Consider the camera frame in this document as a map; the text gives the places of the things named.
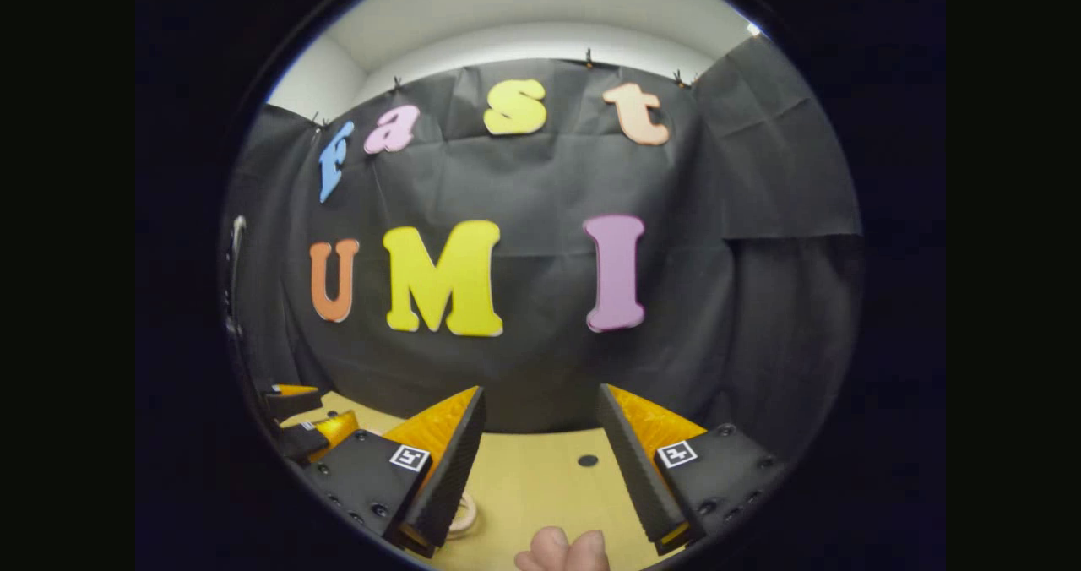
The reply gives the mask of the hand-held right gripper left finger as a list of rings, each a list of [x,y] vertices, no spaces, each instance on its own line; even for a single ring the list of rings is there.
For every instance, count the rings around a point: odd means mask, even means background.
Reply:
[[[360,429],[324,457],[302,462],[302,479],[359,536],[432,558],[448,543],[484,422],[479,386],[385,435],[359,422]]]

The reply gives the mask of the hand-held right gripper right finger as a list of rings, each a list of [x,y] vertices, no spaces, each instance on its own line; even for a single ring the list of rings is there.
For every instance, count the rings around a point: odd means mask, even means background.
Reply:
[[[610,383],[597,419],[660,555],[731,533],[786,475],[779,456],[730,422],[705,428]]]

